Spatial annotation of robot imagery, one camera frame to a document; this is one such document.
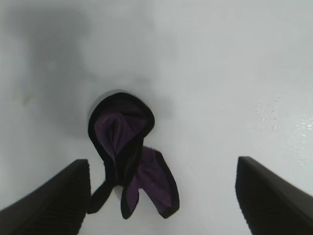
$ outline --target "white background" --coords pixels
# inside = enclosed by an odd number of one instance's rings
[[[112,89],[153,110],[145,144],[181,208],[164,220],[141,192],[123,220],[112,193],[81,235],[249,235],[238,156],[313,195],[312,12],[310,0],[0,0],[0,208],[75,159],[93,190],[103,181],[87,112]]]

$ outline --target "purple cloth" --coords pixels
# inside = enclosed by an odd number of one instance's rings
[[[160,214],[173,205],[170,186],[163,169],[157,162],[156,153],[155,150],[147,147],[142,149],[141,161],[127,191],[127,202],[131,211],[135,209],[140,188],[150,197]]]
[[[89,120],[89,136],[105,164],[106,181],[92,195],[89,213],[97,212],[116,185],[123,186],[121,211],[129,218],[142,188],[164,218],[179,209],[177,186],[160,152],[143,147],[154,126],[150,109],[129,94],[100,103]]]

